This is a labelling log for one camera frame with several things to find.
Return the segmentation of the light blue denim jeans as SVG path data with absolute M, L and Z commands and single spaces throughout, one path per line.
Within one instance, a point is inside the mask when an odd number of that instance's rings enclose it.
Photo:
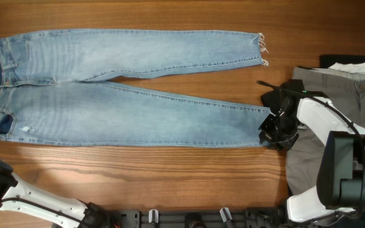
M 0 38 L 0 140 L 54 146 L 259 146 L 263 106 L 133 87 L 263 65 L 261 33 L 43 30 Z

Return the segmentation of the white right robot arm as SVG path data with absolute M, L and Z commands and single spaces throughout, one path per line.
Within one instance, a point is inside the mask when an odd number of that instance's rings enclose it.
M 323 92 L 280 89 L 262 102 L 273 111 L 259 127 L 261 142 L 287 152 L 304 125 L 324 148 L 315 185 L 259 216 L 272 227 L 365 227 L 365 129 Z

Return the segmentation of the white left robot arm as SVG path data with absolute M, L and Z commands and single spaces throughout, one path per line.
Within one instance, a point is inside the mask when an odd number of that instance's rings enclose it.
M 0 160 L 0 210 L 20 212 L 63 228 L 111 228 L 120 222 L 109 211 L 94 203 L 64 198 L 35 187 L 13 173 Z

